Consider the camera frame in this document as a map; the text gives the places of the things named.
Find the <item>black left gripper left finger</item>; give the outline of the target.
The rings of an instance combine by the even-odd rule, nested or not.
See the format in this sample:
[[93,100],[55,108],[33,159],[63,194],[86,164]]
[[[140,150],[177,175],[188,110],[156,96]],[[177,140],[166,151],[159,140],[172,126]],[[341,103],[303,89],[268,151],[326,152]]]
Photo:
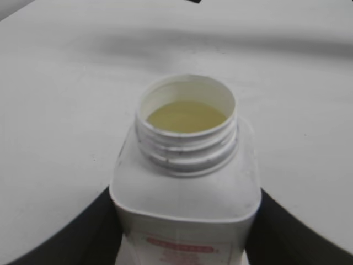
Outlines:
[[106,188],[71,223],[11,264],[115,264],[122,236],[122,226]]

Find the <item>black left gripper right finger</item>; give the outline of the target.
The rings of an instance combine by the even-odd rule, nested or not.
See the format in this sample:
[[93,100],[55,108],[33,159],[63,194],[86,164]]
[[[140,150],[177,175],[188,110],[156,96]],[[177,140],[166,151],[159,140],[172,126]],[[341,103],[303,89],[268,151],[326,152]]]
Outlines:
[[352,254],[300,222],[266,191],[245,251],[253,265],[351,265]]

